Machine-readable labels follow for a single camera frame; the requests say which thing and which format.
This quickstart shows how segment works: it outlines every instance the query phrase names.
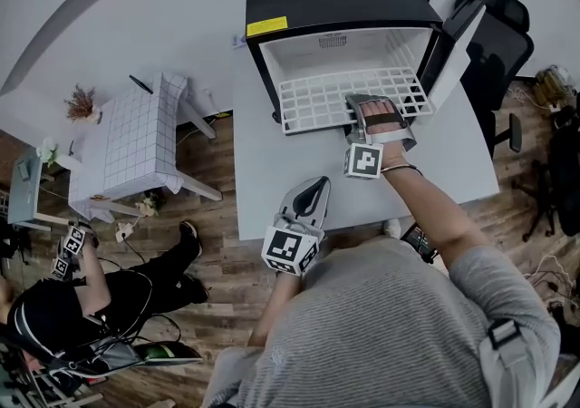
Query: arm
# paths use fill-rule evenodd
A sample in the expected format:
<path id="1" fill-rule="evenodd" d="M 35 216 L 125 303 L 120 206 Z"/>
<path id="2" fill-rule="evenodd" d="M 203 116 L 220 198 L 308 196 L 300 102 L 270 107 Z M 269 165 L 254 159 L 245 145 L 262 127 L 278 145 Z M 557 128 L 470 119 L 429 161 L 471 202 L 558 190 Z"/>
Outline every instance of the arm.
<path id="1" fill-rule="evenodd" d="M 387 112 L 374 103 L 363 107 L 365 115 Z M 369 132 L 389 131 L 393 126 L 398 124 L 370 126 Z M 406 164 L 401 143 L 385 144 L 382 167 L 400 164 Z M 489 321 L 513 319 L 531 331 L 527 343 L 530 348 L 535 342 L 539 344 L 541 355 L 535 356 L 534 364 L 544 369 L 539 374 L 546 377 L 541 383 L 547 386 L 556 366 L 560 336 L 533 287 L 509 258 L 489 245 L 467 214 L 417 171 L 393 170 L 386 177 L 440 252 L 455 286 L 481 308 Z"/>
<path id="2" fill-rule="evenodd" d="M 107 286 L 101 262 L 92 246 L 90 234 L 87 234 L 82 245 L 82 257 L 84 259 L 83 273 L 86 276 L 87 285 L 75 287 L 74 291 L 79 298 L 82 315 L 88 316 L 94 315 L 97 311 L 105 308 L 111 302 L 111 293 Z"/>
<path id="3" fill-rule="evenodd" d="M 247 346 L 266 346 L 272 325 L 282 313 L 285 305 L 300 293 L 300 287 L 300 277 L 282 273 L 276 278 L 266 309 L 247 341 Z"/>
<path id="4" fill-rule="evenodd" d="M 365 103 L 362 106 L 365 116 L 393 112 L 388 103 Z M 393 131 L 397 123 L 370 126 L 370 134 Z M 407 164 L 403 157 L 400 142 L 384 144 L 382 167 Z M 417 224 L 432 245 L 440 252 L 447 269 L 470 248 L 488 245 L 489 241 L 449 196 L 412 169 L 388 171 L 386 179 L 391 183 L 407 205 Z"/>

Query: fridge door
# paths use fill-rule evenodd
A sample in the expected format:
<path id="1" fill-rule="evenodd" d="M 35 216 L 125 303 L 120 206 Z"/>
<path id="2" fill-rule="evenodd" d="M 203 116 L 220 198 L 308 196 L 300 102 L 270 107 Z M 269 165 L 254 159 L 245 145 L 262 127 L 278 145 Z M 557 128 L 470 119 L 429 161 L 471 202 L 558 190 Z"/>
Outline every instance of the fridge door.
<path id="1" fill-rule="evenodd" d="M 420 83 L 435 112 L 455 89 L 471 61 L 467 48 L 485 10 L 481 0 L 465 0 L 443 23 L 430 57 L 420 68 Z"/>

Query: wrist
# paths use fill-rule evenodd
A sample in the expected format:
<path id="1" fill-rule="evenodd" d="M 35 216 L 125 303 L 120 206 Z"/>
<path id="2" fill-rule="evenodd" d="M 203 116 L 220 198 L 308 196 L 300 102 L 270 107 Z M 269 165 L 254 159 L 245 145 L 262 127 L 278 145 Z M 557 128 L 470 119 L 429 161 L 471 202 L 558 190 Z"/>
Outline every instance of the wrist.
<path id="1" fill-rule="evenodd" d="M 400 166 L 400 165 L 406 165 L 406 164 L 409 164 L 409 163 L 405 160 L 405 157 L 403 157 L 402 155 L 397 155 L 396 157 L 387 157 L 387 158 L 385 158 L 383 156 L 381 169 L 384 170 L 385 168 L 391 168 L 393 166 Z"/>
<path id="2" fill-rule="evenodd" d="M 93 253 L 94 246 L 92 245 L 92 238 L 85 238 L 84 243 L 82 244 L 81 248 L 82 253 Z"/>

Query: wristband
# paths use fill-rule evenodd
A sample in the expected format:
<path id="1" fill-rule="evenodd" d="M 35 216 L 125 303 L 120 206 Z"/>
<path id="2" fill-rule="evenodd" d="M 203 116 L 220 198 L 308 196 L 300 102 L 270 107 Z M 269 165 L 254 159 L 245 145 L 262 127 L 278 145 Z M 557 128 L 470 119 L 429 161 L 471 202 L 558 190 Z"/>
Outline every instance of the wristband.
<path id="1" fill-rule="evenodd" d="M 384 173 L 389 172 L 389 171 L 400 170 L 401 168 L 410 168 L 411 170 L 416 170 L 421 176 L 423 175 L 423 173 L 420 172 L 416 166 L 411 165 L 410 163 L 407 163 L 405 165 L 391 166 L 390 168 L 383 168 L 383 169 L 381 169 L 381 173 L 384 174 Z"/>

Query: box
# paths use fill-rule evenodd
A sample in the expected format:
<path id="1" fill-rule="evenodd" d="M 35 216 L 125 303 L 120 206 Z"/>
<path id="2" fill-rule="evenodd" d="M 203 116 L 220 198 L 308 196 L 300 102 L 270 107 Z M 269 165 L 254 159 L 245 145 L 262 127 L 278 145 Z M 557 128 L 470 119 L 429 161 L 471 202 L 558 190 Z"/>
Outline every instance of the box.
<path id="1" fill-rule="evenodd" d="M 364 180 L 381 177 L 382 145 L 353 143 L 344 156 L 344 176 Z"/>
<path id="2" fill-rule="evenodd" d="M 318 238 L 289 229 L 268 227 L 262 259 L 272 269 L 301 276 L 318 253 Z"/>

